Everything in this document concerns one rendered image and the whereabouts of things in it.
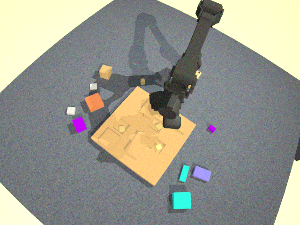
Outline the turquoise rectangular block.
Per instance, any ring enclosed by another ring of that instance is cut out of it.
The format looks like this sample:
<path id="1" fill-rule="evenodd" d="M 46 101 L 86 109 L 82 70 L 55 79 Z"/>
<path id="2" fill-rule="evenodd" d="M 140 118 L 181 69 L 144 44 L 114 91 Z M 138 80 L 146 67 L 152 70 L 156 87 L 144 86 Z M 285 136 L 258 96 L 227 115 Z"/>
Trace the turquoise rectangular block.
<path id="1" fill-rule="evenodd" d="M 188 170 L 189 170 L 189 166 L 184 165 L 183 168 L 182 168 L 181 175 L 180 175 L 180 179 L 179 179 L 180 181 L 182 181 L 182 182 L 186 181 Z"/>

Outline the turquoise cube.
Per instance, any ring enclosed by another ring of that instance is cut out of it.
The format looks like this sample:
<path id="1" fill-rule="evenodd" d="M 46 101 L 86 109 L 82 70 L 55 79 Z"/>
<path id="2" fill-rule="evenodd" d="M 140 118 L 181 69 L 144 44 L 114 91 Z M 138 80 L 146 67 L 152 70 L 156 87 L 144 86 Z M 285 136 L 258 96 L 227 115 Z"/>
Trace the turquoise cube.
<path id="1" fill-rule="evenodd" d="M 172 204 L 173 209 L 191 209 L 190 192 L 173 193 Z"/>

